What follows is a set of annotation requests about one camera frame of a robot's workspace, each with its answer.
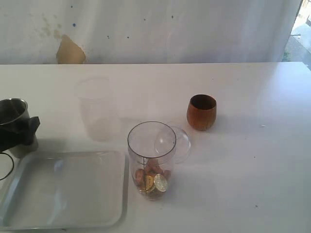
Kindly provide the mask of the brown wooden cup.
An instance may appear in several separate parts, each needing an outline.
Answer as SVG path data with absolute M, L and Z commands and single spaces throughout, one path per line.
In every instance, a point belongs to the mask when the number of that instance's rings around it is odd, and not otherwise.
M 205 94 L 197 94 L 191 97 L 187 109 L 188 124 L 198 131 L 210 129 L 217 114 L 216 100 Z

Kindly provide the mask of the white rectangular tray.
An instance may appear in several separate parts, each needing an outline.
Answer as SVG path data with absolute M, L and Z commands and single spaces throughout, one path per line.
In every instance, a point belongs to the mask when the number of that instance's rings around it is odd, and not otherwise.
M 125 165 L 118 151 L 27 155 L 1 199 L 1 230 L 114 225 L 123 211 Z

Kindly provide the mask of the clear measuring cylinder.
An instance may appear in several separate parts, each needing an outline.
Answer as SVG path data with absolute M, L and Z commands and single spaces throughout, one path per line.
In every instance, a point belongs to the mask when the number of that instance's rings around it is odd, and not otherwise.
M 176 142 L 173 129 L 158 121 L 142 122 L 127 136 L 133 182 L 149 200 L 161 198 L 170 187 Z

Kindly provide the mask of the translucent plastic container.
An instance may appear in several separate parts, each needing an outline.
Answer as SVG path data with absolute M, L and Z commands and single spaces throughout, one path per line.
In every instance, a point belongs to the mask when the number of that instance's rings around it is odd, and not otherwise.
M 97 142 L 117 137 L 120 119 L 109 78 L 92 76 L 81 80 L 75 85 L 74 93 L 87 135 Z

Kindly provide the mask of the clear dome strainer lid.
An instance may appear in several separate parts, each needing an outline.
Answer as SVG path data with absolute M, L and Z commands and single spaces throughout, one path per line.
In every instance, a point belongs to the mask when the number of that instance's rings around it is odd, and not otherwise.
M 172 128 L 176 135 L 176 152 L 174 156 L 174 162 L 176 164 L 184 162 L 190 154 L 191 142 L 190 137 L 184 129 L 182 129 L 179 122 L 170 121 L 166 122 L 168 126 Z M 165 153 L 165 150 L 169 147 L 170 143 L 167 140 L 170 139 L 170 133 L 165 128 L 162 128 L 156 136 L 154 147 L 158 155 Z

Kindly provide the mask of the stainless steel cup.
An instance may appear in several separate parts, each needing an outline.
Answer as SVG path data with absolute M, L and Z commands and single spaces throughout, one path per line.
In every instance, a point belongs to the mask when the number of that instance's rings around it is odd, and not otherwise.
M 10 98 L 0 101 L 0 125 L 15 123 L 31 118 L 28 113 L 28 104 L 23 99 Z M 21 159 L 29 153 L 11 153 L 14 157 Z

